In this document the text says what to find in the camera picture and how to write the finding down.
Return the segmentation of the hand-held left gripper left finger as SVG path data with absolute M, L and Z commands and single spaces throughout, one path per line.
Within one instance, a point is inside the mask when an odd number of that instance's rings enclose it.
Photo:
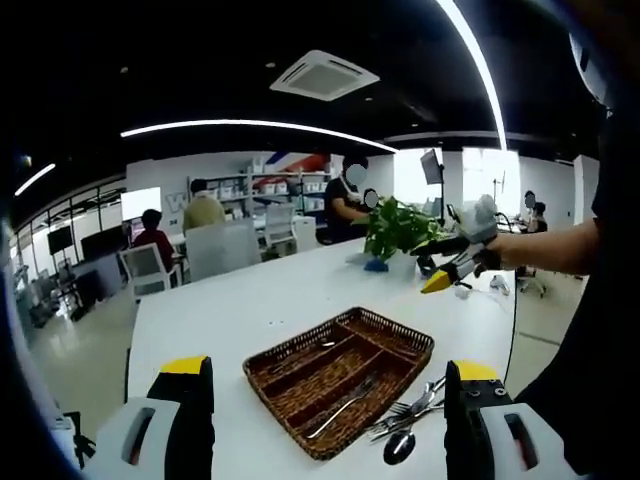
M 147 394 L 130 398 L 97 433 L 87 479 L 209 479 L 215 443 L 211 359 L 161 367 Z

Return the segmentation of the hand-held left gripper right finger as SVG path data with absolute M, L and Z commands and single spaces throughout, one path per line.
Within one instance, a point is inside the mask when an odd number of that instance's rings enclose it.
M 447 363 L 444 383 L 449 479 L 578 479 L 564 441 L 529 405 L 515 403 L 492 368 Z

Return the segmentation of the person's right hand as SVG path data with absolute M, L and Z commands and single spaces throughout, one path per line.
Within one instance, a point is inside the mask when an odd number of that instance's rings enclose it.
M 503 235 L 497 235 L 483 244 L 483 247 L 473 256 L 475 278 L 486 271 L 510 270 L 512 266 L 502 257 L 504 245 Z

